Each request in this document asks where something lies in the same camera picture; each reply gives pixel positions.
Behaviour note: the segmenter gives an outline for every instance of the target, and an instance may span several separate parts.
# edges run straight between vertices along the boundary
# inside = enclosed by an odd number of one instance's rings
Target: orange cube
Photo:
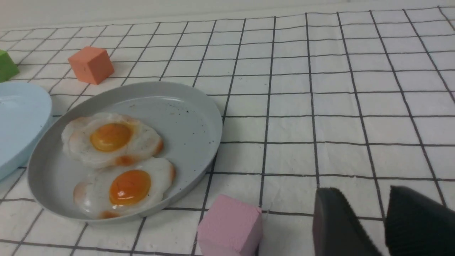
[[[69,57],[68,61],[76,78],[82,82],[100,84],[114,73],[106,49],[87,46]]]

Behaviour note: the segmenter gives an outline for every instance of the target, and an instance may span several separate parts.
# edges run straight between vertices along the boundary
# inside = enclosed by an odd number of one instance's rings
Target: oval plate
[[[0,179],[24,164],[51,123],[52,100],[40,86],[0,83]]]
[[[170,160],[177,171],[163,201],[131,215],[94,220],[73,203],[73,189],[92,170],[62,152],[61,133],[81,116],[115,112],[140,119],[163,138],[156,157]],[[28,168],[28,183],[38,204],[54,214],[89,223],[123,222],[152,215],[179,200],[203,178],[222,135],[220,111],[197,89],[171,82],[142,82],[94,96],[59,118],[38,142]]]

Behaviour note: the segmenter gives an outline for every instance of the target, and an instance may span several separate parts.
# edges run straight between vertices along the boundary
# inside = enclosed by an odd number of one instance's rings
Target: foam block
[[[87,46],[69,57],[68,61],[76,78],[82,82],[100,84],[114,73],[106,49]]]
[[[10,55],[0,50],[0,82],[4,82],[13,76],[19,73],[19,69],[13,60],[11,60]]]
[[[220,195],[197,227],[204,256],[252,256],[262,238],[262,210]]]

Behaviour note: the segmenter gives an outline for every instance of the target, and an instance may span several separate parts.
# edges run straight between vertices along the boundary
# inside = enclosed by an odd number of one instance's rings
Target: tablecloth
[[[142,221],[86,225],[34,202],[20,167],[0,183],[1,255],[201,255],[196,227],[218,194],[263,209],[260,256],[314,255],[317,187],[346,195],[384,243],[390,185],[455,209],[455,6],[0,31],[53,116],[103,91],[173,81],[209,95],[222,143],[202,182]],[[75,79],[67,58],[108,50],[115,73]]]

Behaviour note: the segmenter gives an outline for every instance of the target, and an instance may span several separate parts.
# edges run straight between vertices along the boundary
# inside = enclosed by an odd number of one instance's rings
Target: fried egg
[[[93,219],[141,212],[162,201],[175,176],[174,166],[165,158],[98,169],[74,187],[74,203]]]
[[[61,134],[63,152],[86,167],[128,166],[163,148],[163,140],[140,120],[116,113],[97,113],[67,124]]]

